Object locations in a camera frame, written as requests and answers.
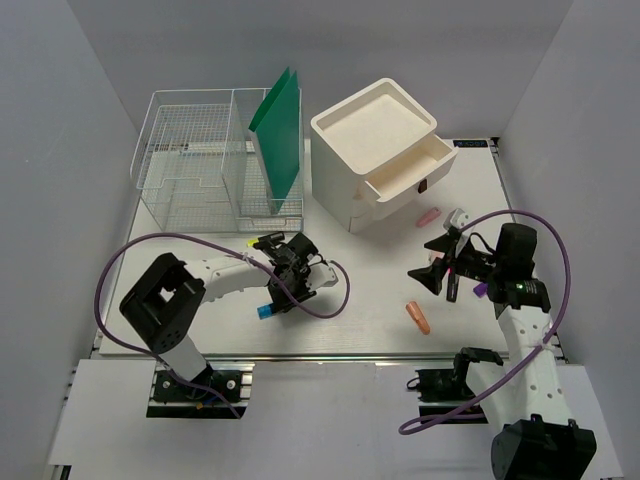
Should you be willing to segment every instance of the white table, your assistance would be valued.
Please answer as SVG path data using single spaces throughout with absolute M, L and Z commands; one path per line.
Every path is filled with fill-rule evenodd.
M 241 420 L 145 418 L 153 369 L 82 361 L 49 463 L 72 465 L 69 480 L 493 480 L 487 425 L 397 433 L 418 412 L 410 366 L 258 363 Z M 584 367 L 558 374 L 598 442 L 584 480 L 622 476 Z
M 348 271 L 352 296 L 347 309 L 337 318 L 319 320 L 301 311 L 292 311 L 267 320 L 259 320 L 256 307 L 270 303 L 266 289 L 251 289 L 230 294 L 212 304 L 203 305 L 190 329 L 198 349 L 220 356 L 443 356 L 465 346 L 484 347 L 506 352 L 504 337 L 486 299 L 478 299 L 467 279 L 460 282 L 457 303 L 448 303 L 444 293 L 433 296 L 407 276 L 407 271 L 425 265 L 423 244 L 444 233 L 444 216 L 454 208 L 464 208 L 471 218 L 507 208 L 491 152 L 488 148 L 466 148 L 451 172 L 429 189 L 419 201 L 407 205 L 390 217 L 353 235 L 342 227 L 313 199 L 307 146 L 305 169 L 305 234 L 327 259 L 335 259 Z M 429 208 L 443 212 L 436 222 L 422 229 L 415 221 Z M 502 223 L 509 217 L 495 218 L 477 230 L 494 244 Z M 158 227 L 146 207 L 138 207 L 131 238 L 157 232 Z M 247 236 L 202 235 L 229 248 L 246 251 Z M 106 315 L 108 328 L 119 338 L 142 346 L 118 305 L 151 262 L 171 251 L 179 259 L 199 259 L 217 252 L 181 240 L 152 240 L 129 251 L 115 285 L 113 302 Z M 320 311 L 333 311 L 341 303 L 344 282 L 322 289 L 306 304 Z M 416 300 L 425 312 L 432 332 L 419 333 L 405 311 Z M 101 354 L 129 353 L 104 340 Z

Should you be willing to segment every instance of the white wire rack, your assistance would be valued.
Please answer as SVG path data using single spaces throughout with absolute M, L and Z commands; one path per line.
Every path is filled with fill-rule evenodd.
M 285 199 L 267 196 L 248 137 L 249 123 L 267 92 L 259 88 L 153 94 L 131 177 L 162 230 L 302 230 L 302 124 L 300 172 Z

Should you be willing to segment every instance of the green folder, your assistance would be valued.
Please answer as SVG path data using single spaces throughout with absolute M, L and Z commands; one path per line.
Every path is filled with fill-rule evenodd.
M 300 90 L 287 68 L 249 125 L 267 186 L 272 214 L 278 213 L 300 170 Z

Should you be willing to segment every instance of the blue cap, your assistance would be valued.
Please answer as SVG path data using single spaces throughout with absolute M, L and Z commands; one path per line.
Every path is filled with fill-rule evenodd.
M 258 307 L 258 317 L 260 320 L 264 320 L 265 318 L 269 318 L 273 313 L 271 313 L 271 305 L 263 305 Z

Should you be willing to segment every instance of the gray wall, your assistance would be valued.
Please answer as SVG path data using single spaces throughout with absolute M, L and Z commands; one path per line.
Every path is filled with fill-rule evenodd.
M 64 0 L 0 2 L 0 476 L 40 479 L 136 134 Z
M 576 0 L 501 148 L 514 204 L 546 216 L 568 244 L 562 343 L 586 365 L 631 479 L 640 478 L 639 18 L 637 0 Z M 560 291 L 557 248 L 545 237 L 539 251 L 541 276 Z
M 439 133 L 500 135 L 571 0 L 69 0 L 133 123 L 151 93 L 299 70 L 307 120 L 392 77 Z

